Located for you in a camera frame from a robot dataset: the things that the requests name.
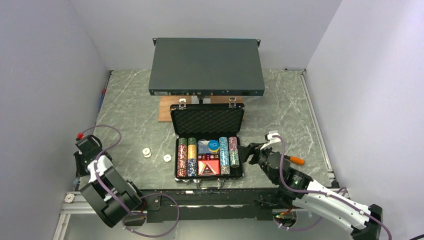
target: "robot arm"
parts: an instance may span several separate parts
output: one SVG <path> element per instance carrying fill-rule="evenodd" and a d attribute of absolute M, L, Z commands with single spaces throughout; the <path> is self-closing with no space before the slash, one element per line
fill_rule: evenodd
<path fill-rule="evenodd" d="M 79 149 L 74 153 L 76 175 L 90 175 L 88 184 L 81 189 L 81 194 L 107 226 L 112 228 L 128 214 L 128 211 L 141 208 L 144 204 L 144 200 L 140 199 L 142 193 L 131 181 L 126 181 L 116 171 L 112 157 L 105 152 L 95 161 L 96 156 L 103 151 L 100 139 L 93 135 L 81 135 L 76 139 L 75 145 Z M 140 218 L 139 226 L 143 223 L 144 220 Z"/>
<path fill-rule="evenodd" d="M 332 221 L 350 232 L 354 240 L 379 239 L 381 226 L 368 216 L 381 222 L 381 207 L 375 204 L 360 204 L 329 190 L 307 174 L 291 168 L 287 156 L 284 156 L 283 168 L 280 169 L 281 153 L 273 152 L 272 147 L 281 144 L 281 141 L 272 136 L 279 135 L 275 131 L 270 132 L 265 136 L 267 142 L 239 146 L 238 151 L 241 162 L 246 162 L 248 157 L 253 155 L 249 164 L 258 164 L 269 180 L 279 186 L 275 197 L 279 198 L 280 202 L 310 210 Z"/>

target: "orange handle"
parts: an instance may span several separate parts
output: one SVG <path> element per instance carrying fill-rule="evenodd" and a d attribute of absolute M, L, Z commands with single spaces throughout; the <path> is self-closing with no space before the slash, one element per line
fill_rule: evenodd
<path fill-rule="evenodd" d="M 303 160 L 302 158 L 295 157 L 295 156 L 290 157 L 290 162 L 297 164 L 297 165 L 304 165 L 305 164 L 305 160 Z"/>

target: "marble table surface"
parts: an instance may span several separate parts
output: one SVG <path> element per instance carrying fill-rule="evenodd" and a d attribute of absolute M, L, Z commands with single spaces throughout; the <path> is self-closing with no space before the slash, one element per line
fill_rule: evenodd
<path fill-rule="evenodd" d="M 139 189 L 195 189 L 195 183 L 174 180 L 175 140 L 172 123 L 158 122 L 159 96 L 148 91 L 150 69 L 114 70 L 110 77 L 97 124 L 112 125 L 122 132 L 122 141 L 108 152 L 124 179 Z M 286 154 L 300 157 L 305 165 L 291 164 L 329 187 L 324 158 L 308 100 L 300 78 L 301 72 L 264 69 L 263 96 L 243 97 L 244 121 L 239 132 L 241 145 L 264 142 L 267 131 L 278 130 L 286 140 Z M 114 143 L 118 135 L 98 127 L 94 135 L 104 146 Z M 144 158 L 142 150 L 150 148 L 152 156 Z M 172 161 L 165 162 L 170 154 Z M 227 181 L 225 188 L 274 188 L 259 166 L 243 165 L 244 179 Z M 81 178 L 80 186 L 88 178 Z M 205 186 L 217 186 L 206 182 Z"/>

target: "poker chip stack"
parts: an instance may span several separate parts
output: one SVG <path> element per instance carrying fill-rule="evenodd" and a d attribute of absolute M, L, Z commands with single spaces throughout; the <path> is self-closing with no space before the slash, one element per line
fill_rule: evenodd
<path fill-rule="evenodd" d="M 197 174 L 197 148 L 196 138 L 188 139 L 187 176 L 194 177 Z"/>
<path fill-rule="evenodd" d="M 177 177 L 187 176 L 187 138 L 178 139 L 178 161 L 176 169 Z"/>
<path fill-rule="evenodd" d="M 240 166 L 239 151 L 237 150 L 237 137 L 232 136 L 228 138 L 229 147 L 229 163 L 232 168 Z"/>
<path fill-rule="evenodd" d="M 228 139 L 224 136 L 219 138 L 219 158 L 221 175 L 230 174 L 230 155 L 228 149 Z"/>

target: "wooden board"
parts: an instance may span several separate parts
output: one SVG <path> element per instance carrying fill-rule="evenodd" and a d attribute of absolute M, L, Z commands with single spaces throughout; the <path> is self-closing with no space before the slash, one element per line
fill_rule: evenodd
<path fill-rule="evenodd" d="M 171 114 L 170 114 L 170 106 L 172 104 L 178 104 L 180 99 L 185 98 L 186 104 L 192 103 L 192 96 L 184 97 L 184 96 L 161 96 L 159 102 L 159 113 L 157 115 L 157 121 L 159 123 L 170 123 L 172 122 Z M 237 103 L 243 103 L 243 99 L 241 96 L 211 96 L 210 103 L 211 104 L 229 104 L 230 98 L 236 98 Z"/>

